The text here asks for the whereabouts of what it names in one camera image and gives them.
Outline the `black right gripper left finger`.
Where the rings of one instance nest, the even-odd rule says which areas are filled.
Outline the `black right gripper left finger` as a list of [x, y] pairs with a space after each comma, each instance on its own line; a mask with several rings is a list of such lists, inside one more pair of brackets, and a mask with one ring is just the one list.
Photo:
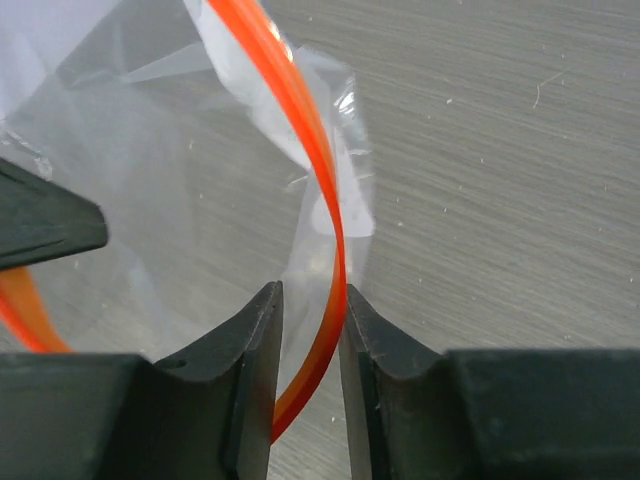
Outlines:
[[170, 356], [5, 354], [5, 479], [262, 479], [283, 287]]

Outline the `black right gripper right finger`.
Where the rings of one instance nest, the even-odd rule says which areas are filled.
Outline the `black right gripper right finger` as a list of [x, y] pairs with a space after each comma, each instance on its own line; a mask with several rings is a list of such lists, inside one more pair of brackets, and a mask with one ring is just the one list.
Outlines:
[[339, 345], [355, 479], [635, 479], [635, 349], [438, 353], [355, 288]]

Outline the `clear zip bag orange zipper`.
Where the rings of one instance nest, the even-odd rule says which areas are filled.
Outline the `clear zip bag orange zipper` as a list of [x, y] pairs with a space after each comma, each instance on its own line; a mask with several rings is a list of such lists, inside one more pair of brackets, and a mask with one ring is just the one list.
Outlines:
[[1, 140], [110, 232], [40, 284], [4, 275], [10, 331], [36, 352], [113, 332], [160, 355], [275, 275], [282, 434], [328, 368], [375, 232], [350, 67], [292, 43], [258, 1], [5, 1]]

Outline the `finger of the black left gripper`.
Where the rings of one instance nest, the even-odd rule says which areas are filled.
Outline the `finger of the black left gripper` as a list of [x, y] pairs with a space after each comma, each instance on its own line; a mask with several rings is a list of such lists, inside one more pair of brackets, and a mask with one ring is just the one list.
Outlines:
[[108, 226], [94, 202], [3, 159], [1, 268], [103, 248]]

